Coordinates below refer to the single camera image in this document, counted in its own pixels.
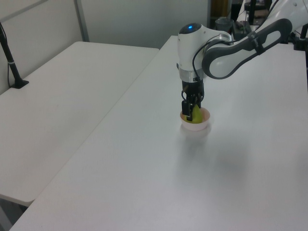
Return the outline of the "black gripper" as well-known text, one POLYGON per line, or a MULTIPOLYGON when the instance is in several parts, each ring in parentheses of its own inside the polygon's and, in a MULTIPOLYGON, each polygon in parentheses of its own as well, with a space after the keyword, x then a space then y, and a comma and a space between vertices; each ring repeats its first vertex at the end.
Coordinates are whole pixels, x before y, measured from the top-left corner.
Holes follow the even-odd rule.
POLYGON ((203 80, 188 83, 182 81, 182 92, 181 96, 183 101, 181 103, 182 106, 182 114, 185 116, 187 121, 192 121, 192 108, 191 103, 194 103, 199 108, 201 108, 201 102, 204 99, 204 82, 203 80))

